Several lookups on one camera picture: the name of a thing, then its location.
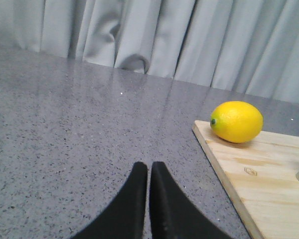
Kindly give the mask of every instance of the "gray countertop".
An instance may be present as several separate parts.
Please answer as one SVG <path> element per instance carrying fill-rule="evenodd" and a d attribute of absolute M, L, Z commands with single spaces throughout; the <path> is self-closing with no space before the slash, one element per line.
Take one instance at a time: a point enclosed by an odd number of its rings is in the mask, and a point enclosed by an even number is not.
<path fill-rule="evenodd" d="M 259 108 L 264 130 L 299 136 L 297 104 L 0 47 L 0 239 L 73 236 L 136 161 L 164 161 L 201 212 L 248 239 L 191 130 L 228 100 Z"/>

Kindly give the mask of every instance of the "lemon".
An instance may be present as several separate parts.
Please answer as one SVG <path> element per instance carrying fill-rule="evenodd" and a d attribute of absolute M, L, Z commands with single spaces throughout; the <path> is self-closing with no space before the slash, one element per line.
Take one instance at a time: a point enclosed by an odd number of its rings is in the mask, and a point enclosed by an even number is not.
<path fill-rule="evenodd" d="M 228 101 L 213 111 L 210 126 L 220 138 L 233 143 L 242 143 L 260 133 L 263 128 L 263 116 L 250 103 Z"/>

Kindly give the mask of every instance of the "wood grain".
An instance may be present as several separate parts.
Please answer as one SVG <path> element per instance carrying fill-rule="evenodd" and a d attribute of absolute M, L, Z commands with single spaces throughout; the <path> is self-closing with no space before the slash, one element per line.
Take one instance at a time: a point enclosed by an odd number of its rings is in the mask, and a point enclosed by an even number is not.
<path fill-rule="evenodd" d="M 199 120 L 193 131 L 251 237 L 299 239 L 299 137 L 230 143 Z"/>

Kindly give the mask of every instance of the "curtain fold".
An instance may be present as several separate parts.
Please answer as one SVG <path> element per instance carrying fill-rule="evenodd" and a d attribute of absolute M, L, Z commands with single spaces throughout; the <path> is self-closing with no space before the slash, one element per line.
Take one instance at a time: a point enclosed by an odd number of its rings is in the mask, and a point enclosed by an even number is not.
<path fill-rule="evenodd" d="M 299 103 L 299 0 L 0 0 L 0 44 Z"/>

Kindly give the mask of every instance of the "cutting board edge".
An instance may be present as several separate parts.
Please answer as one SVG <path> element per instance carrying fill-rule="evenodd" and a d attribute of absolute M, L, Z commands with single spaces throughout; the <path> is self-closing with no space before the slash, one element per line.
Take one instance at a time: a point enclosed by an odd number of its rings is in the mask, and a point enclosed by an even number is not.
<path fill-rule="evenodd" d="M 199 122 L 200 122 L 200 120 L 195 120 L 194 125 L 192 127 L 192 130 L 193 130 L 198 142 L 200 143 L 201 148 L 205 152 L 205 154 L 208 158 L 208 161 L 212 165 L 212 167 L 213 167 L 218 179 L 220 180 L 223 188 L 225 189 L 228 197 L 230 198 L 232 204 L 234 205 L 238 215 L 240 216 L 241 220 L 243 221 L 243 224 L 245 225 L 245 228 L 247 229 L 249 235 L 253 239 L 264 239 L 262 233 L 260 232 L 259 228 L 255 224 L 255 222 L 252 219 L 251 215 L 248 213 L 247 209 L 244 207 L 244 205 L 242 203 L 238 203 L 238 202 L 241 202 L 241 199 L 239 198 L 237 192 L 235 191 L 235 189 L 232 186 L 232 184 L 230 183 L 230 181 L 226 180 L 226 178 L 227 178 L 226 174 L 221 169 L 220 164 L 216 160 L 214 154 L 212 153 L 212 151 L 208 147 L 206 141 L 204 140 L 203 136 L 199 132 L 199 129 L 198 129 L 198 126 L 197 126 L 197 123 L 199 123 Z"/>

